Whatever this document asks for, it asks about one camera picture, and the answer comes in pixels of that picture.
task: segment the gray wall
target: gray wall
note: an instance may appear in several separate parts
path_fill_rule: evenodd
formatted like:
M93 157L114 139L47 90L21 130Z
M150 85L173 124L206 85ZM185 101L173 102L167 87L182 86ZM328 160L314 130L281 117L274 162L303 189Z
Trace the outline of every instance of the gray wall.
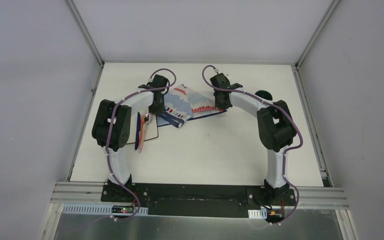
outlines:
M0 239L38 236L98 70L63 0L0 0Z
M360 239L384 239L384 1L342 1L301 77Z
M295 63L332 0L75 0L105 61Z

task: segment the white table surface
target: white table surface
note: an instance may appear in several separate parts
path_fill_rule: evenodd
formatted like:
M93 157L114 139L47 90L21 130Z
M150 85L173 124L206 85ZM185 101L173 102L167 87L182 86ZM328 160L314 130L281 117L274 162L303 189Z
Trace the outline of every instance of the white table surface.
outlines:
M74 164L71 181L103 182L109 177L101 148L92 138L92 126L103 99L118 101L135 92L159 68L177 75L176 85L185 86L209 98L213 90L203 82L206 64L191 63L106 63L90 111L85 133ZM230 82L246 91L267 90L273 100L284 100L304 139L300 149L289 152L288 179L297 186L322 187L320 170L311 143L294 76L289 65L217 64L229 74ZM159 74L170 81L169 72ZM214 75L207 69L207 79ZM135 183L262 185L267 175L267 150L260 141L257 120L240 108L186 122L181 128L158 128L159 137L147 141L142 153L125 146L127 164ZM293 144L298 144L298 136Z

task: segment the patterned towel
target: patterned towel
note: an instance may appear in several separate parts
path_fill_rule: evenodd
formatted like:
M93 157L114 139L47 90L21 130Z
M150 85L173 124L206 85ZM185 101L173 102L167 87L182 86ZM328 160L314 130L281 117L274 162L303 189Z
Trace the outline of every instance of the patterned towel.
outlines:
M182 85L170 90L164 96L166 112L157 118L158 127L183 126L186 121L209 117L226 112L215 107L214 99L209 99Z

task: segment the cable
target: cable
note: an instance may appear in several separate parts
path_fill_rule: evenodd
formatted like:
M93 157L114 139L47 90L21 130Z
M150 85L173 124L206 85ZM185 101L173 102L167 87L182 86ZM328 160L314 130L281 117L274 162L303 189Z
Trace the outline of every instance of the cable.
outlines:
M141 94L141 93L146 93L146 92L151 92L151 91L161 91L161 90L164 90L164 89L168 89L170 87L172 87L175 83L176 83L176 80L177 80L177 77L176 77L176 74L168 69L168 68L160 68L156 71L154 71L150 78L152 79L153 76L160 72L160 71L168 71L170 72L171 74L173 74L173 77L174 77L174 81L173 83L171 83L170 85L167 85L167 86L163 86L163 87L156 87L156 88L150 88L150 89L144 89L144 90L141 90L141 91L136 91L128 96L126 96L124 99L120 100L119 102L117 102L117 104L114 106L114 109L112 110L112 115L111 115L111 121L109 122L109 129L108 129L108 136L106 137L106 144L105 144L105 151L106 151L106 163L108 164L108 169L109 169L109 174L112 175L115 179L115 181L118 183L118 185L120 185L124 190L126 190L128 193L130 193L133 197L134 197L134 200L136 200L137 202L137 209L134 213L132 213L132 215L126 217L126 218L115 218L117 221L126 221L126 220L129 220L129 219L132 219L136 214L138 214L139 210L141 209L141 203L139 201L139 198L138 196L136 196L136 194L134 194L130 189L128 189L118 178L117 176L114 174L114 171L113 171L113 167L111 166L111 158L110 158L110 139L111 139L111 133L113 132L113 125L114 125L114 118L116 117L116 111L117 111L117 108L122 104L124 103L126 100L130 99L131 97L134 97L138 94Z
M286 216L282 221L279 222L282 223L284 222L286 219L289 218L289 216L292 215L292 213L294 213L295 209L297 209L298 207L298 202L300 201L300 192L298 191L298 188L293 185L285 176L285 172L286 172L286 153L289 152L290 150L294 150L294 149L299 149L300 147L303 146L303 135L301 134L300 130L298 129L297 125L295 125L294 121L292 120L291 116L289 116L289 114L283 109L281 108L280 106L278 105L274 105L272 103L269 103L267 101L264 101L262 98L260 98L259 96L256 96L254 94L251 94L249 92L246 92L246 91L242 91L242 90L236 90L236 89L225 89L225 88L219 88L219 87L215 87L213 85L211 85L207 79L205 78L205 70L207 68L212 68L213 70L217 71L217 68L213 65L207 65L204 67L204 69L202 70L202 79L204 80L204 82L210 86L212 89L215 89L217 91L222 91L222 92L230 92L230 93L240 93L240 94L245 94L257 101L259 101L260 103L262 104L265 104L265 105L268 105L270 107L273 107L273 108L276 108L277 110L281 111L282 114L289 120L289 122L292 124L293 128L295 129L296 133L298 134L298 137L299 137L299 144L296 145L296 146L292 146L292 147L288 147L287 149L285 149L285 151L283 151L283 167L282 167L282 177L283 179L285 180L286 183L288 183L293 189L295 189L296 191L296 202L295 202L295 206L293 207L292 211L288 214L288 216Z

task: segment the white wall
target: white wall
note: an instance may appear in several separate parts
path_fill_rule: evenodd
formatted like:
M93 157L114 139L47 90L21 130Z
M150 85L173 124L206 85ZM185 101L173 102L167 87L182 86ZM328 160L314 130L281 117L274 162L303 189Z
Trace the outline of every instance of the white wall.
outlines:
M384 239L384 1L342 1L301 77L360 239Z
M0 240L38 236L98 71L63 0L0 0Z
M295 63L332 0L75 0L105 61Z

